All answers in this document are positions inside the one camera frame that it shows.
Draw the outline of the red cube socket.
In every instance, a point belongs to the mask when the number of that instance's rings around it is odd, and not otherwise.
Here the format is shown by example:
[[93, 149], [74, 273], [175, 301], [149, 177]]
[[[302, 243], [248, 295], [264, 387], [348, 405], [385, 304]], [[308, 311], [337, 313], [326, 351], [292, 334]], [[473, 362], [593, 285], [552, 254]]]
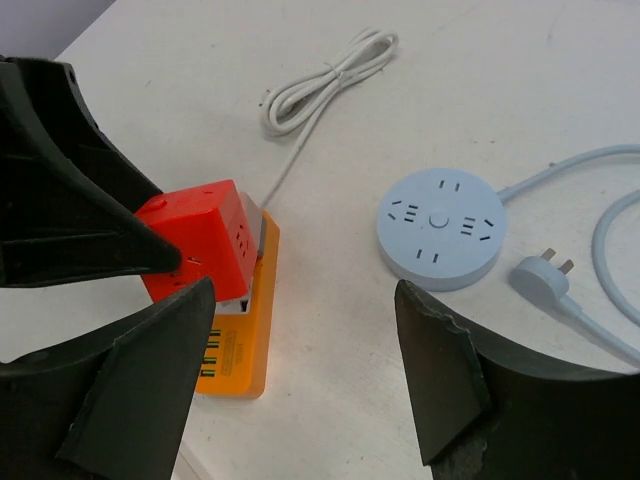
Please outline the red cube socket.
[[181, 253], [169, 272], [142, 276], [154, 302], [203, 277], [211, 278], [218, 302], [248, 292], [257, 241], [233, 181], [157, 195], [136, 216]]

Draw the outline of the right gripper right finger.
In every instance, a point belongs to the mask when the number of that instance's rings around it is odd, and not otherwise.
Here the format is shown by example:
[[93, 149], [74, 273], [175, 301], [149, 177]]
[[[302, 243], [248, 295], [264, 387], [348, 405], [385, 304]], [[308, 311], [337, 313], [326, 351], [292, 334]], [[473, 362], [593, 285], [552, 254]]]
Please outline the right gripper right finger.
[[422, 463], [436, 479], [635, 479], [639, 378], [537, 352], [413, 283], [397, 334]]

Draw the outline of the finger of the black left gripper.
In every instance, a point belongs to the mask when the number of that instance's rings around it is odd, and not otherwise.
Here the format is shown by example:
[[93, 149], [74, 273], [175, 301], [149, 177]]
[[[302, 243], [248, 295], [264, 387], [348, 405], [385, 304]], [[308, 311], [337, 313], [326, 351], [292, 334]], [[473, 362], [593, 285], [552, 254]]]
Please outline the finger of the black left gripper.
[[70, 64], [2, 58], [2, 287], [177, 269], [179, 249], [136, 215], [160, 192], [102, 133]]

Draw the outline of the light blue round socket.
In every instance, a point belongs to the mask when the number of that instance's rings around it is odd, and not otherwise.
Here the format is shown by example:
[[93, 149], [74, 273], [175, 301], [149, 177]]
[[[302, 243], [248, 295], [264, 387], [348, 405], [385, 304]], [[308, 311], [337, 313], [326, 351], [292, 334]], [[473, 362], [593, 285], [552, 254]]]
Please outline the light blue round socket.
[[377, 212], [381, 257], [425, 291], [466, 288], [496, 263], [507, 233], [497, 192], [463, 170], [431, 168], [396, 182]]

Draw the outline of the orange power strip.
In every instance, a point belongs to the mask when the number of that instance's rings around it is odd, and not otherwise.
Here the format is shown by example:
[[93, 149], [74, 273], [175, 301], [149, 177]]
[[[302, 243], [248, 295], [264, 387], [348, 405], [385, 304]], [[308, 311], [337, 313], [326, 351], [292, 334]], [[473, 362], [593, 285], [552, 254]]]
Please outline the orange power strip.
[[280, 229], [264, 215], [264, 251], [246, 299], [236, 311], [218, 312], [205, 350], [195, 392], [200, 395], [256, 399], [265, 389]]

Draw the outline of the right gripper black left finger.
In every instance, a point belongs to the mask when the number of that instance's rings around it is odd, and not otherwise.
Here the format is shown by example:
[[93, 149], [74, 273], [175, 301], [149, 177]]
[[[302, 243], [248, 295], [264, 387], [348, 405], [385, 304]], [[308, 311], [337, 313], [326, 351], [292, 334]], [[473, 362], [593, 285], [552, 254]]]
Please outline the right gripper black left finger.
[[170, 478], [215, 308], [203, 278], [2, 364], [2, 478]]

